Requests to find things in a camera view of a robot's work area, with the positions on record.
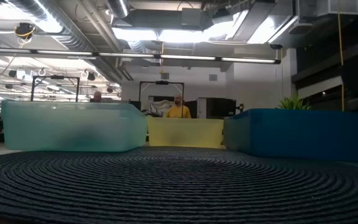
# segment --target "air duct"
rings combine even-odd
[[[31,21],[45,32],[59,33],[53,38],[72,51],[97,51],[74,22],[50,0],[5,0],[8,4],[30,16]],[[109,81],[121,83],[118,70],[105,59],[86,60],[94,65]]]
[[[116,18],[125,18],[130,12],[127,0],[107,0],[110,13]]]
[[[144,42],[141,40],[136,41],[128,41],[129,48],[131,48],[132,52],[137,54],[154,54],[154,52],[150,49],[146,49]],[[160,63],[160,59],[154,58],[144,58],[143,60],[147,60],[152,63]]]

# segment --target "potted plant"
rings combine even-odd
[[[279,109],[288,109],[288,110],[310,110],[311,106],[309,103],[304,103],[297,94],[292,95],[291,97],[284,97],[283,100],[280,100]]]

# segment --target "woven rug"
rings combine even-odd
[[[358,223],[358,167],[224,149],[0,156],[0,217],[29,223]]]

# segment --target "light blue plastic bin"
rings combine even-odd
[[[358,162],[358,113],[247,110],[225,119],[224,145],[253,156]]]
[[[147,134],[146,117],[130,104],[3,101],[2,117],[11,150],[121,152]]]

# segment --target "person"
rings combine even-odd
[[[93,93],[92,102],[100,103],[101,101],[102,101],[102,93],[99,91],[96,91],[95,93]]]
[[[191,118],[190,110],[187,106],[183,105],[181,95],[175,95],[173,97],[173,105],[168,112],[165,114],[166,118],[182,118],[182,107],[183,107],[183,118]]]

